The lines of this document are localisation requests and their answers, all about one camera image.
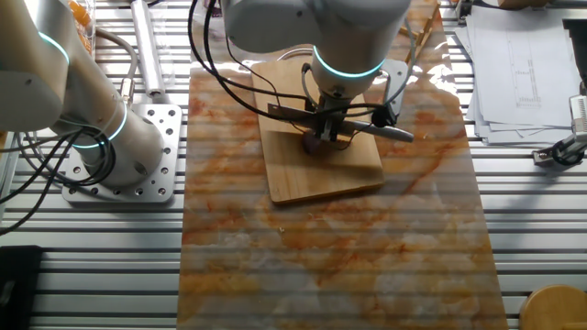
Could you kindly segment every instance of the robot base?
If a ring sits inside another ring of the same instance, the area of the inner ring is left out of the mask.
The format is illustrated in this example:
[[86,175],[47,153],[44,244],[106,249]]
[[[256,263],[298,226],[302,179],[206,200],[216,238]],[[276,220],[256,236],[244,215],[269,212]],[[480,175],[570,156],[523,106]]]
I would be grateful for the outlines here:
[[[157,169],[139,184],[110,188],[101,184],[70,189],[64,187],[63,198],[71,204],[164,204],[173,197],[177,156],[182,127],[182,109],[171,104],[133,104],[133,111],[151,121],[163,137],[163,157]],[[67,177],[83,180],[89,176],[80,154],[72,150],[67,163]]]

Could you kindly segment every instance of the cable bundle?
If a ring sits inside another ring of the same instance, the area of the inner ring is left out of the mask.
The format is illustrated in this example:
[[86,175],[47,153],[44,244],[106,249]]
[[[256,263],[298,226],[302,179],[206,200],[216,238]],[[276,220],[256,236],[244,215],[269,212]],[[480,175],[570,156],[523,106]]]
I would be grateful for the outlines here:
[[[28,143],[27,145],[23,145],[22,141],[20,140],[20,134],[17,134],[18,148],[0,149],[0,153],[20,151],[25,160],[33,168],[33,170],[35,170],[35,172],[22,186],[11,192],[8,196],[0,199],[0,204],[4,204],[10,201],[14,197],[18,196],[20,193],[25,191],[26,188],[30,186],[30,184],[32,184],[34,180],[38,178],[38,176],[45,177],[47,179],[47,184],[45,184],[45,188],[43,189],[43,192],[41,193],[39,199],[37,200],[33,208],[27,213],[27,215],[25,215],[22,219],[20,219],[18,222],[11,225],[10,227],[0,228],[0,236],[16,230],[17,228],[22,226],[28,219],[30,219],[30,217],[39,210],[40,205],[45,200],[45,197],[47,197],[50,186],[53,183],[60,183],[63,186],[69,188],[91,186],[105,180],[108,177],[108,175],[112,173],[112,170],[116,165],[116,153],[114,152],[114,148],[108,140],[108,137],[105,136],[100,130],[93,127],[84,126],[83,128],[77,131],[63,134],[57,137],[46,138],[38,142],[33,142],[33,140],[30,138],[29,133],[26,133],[25,139]],[[98,144],[98,148],[100,149],[101,161],[96,171],[92,175],[90,175],[86,179],[76,181],[60,174],[59,168],[63,161],[67,158],[69,150],[72,148],[75,141],[81,136],[87,136],[95,140],[95,142]],[[43,155],[43,153],[40,151],[39,146],[54,140],[58,141],[51,150],[51,152],[47,156]],[[63,150],[61,155],[57,157],[56,154],[63,144],[66,144],[65,149]],[[33,153],[35,154],[37,160],[40,162],[40,166],[36,166],[33,160],[30,158],[30,156],[27,155],[27,149],[33,150]],[[51,167],[49,163],[51,160],[55,159],[57,159],[57,164],[55,165],[55,167]]]

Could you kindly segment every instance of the wooden stool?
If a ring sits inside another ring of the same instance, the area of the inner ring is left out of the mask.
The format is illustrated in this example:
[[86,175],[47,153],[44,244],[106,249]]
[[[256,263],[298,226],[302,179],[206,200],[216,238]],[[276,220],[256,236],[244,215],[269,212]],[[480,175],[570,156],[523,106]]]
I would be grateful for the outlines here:
[[587,330],[587,293],[552,285],[532,293],[520,310],[521,330]]

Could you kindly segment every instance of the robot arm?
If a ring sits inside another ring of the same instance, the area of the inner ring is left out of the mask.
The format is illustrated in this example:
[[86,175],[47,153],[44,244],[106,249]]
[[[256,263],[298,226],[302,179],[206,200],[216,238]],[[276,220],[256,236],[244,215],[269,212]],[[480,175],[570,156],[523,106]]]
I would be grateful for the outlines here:
[[[125,187],[151,175],[163,140],[126,103],[80,41],[71,9],[61,0],[0,0],[0,130],[49,127],[58,134],[100,129],[112,142],[116,166],[104,185]],[[91,137],[76,140],[84,163],[101,159]]]
[[[305,43],[314,45],[312,64],[305,65],[303,74],[312,71],[320,90],[317,111],[344,108],[371,87],[382,66],[389,64],[387,54],[409,6],[410,0],[222,1],[227,36],[243,50],[270,52]],[[401,72],[406,66],[398,62],[391,67]],[[393,124],[394,115],[391,109],[378,111],[381,120],[372,122],[378,125],[373,130],[379,132],[387,123]],[[305,124],[324,141],[336,140],[346,131],[342,119],[334,116]],[[387,130],[395,131],[378,135],[397,136],[399,131],[391,127]],[[401,133],[406,140],[414,138]]]
[[332,69],[361,74],[378,67],[410,0],[225,0],[227,35],[243,50],[315,45]]

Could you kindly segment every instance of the food item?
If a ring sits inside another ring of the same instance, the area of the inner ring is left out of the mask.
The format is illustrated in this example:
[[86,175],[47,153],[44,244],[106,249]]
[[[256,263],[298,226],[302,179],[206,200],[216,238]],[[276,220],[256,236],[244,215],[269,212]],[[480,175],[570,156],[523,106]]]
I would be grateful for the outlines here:
[[87,28],[92,23],[92,18],[85,10],[85,8],[77,2],[70,0],[70,8],[72,9],[73,17],[80,23],[84,28]]
[[94,47],[92,46],[91,39],[88,38],[88,36],[92,36],[94,34],[92,18],[83,5],[78,4],[74,0],[70,0],[68,4],[72,10],[73,18],[75,18],[75,27],[77,28],[77,33],[80,36],[80,41],[88,53],[92,55],[94,52]]

